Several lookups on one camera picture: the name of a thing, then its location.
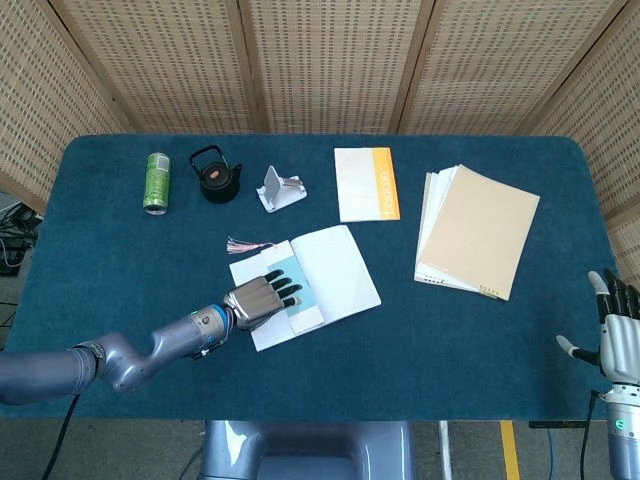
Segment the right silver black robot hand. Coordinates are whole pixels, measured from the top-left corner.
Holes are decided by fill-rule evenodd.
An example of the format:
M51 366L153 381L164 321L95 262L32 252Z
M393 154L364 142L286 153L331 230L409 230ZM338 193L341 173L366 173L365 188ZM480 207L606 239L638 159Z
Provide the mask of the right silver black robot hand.
M600 368L612 383L639 385L639 291L620 280L611 270L600 275L588 272L598 309L599 350L589 351L556 336L560 348L570 357Z

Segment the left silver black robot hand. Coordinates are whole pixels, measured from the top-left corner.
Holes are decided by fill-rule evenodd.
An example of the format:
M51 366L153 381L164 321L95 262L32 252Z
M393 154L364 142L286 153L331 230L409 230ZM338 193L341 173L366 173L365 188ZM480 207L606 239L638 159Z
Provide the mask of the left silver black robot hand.
M296 294L302 289L277 269L236 287L224 296L223 303L235 327L253 331L273 315L298 305Z

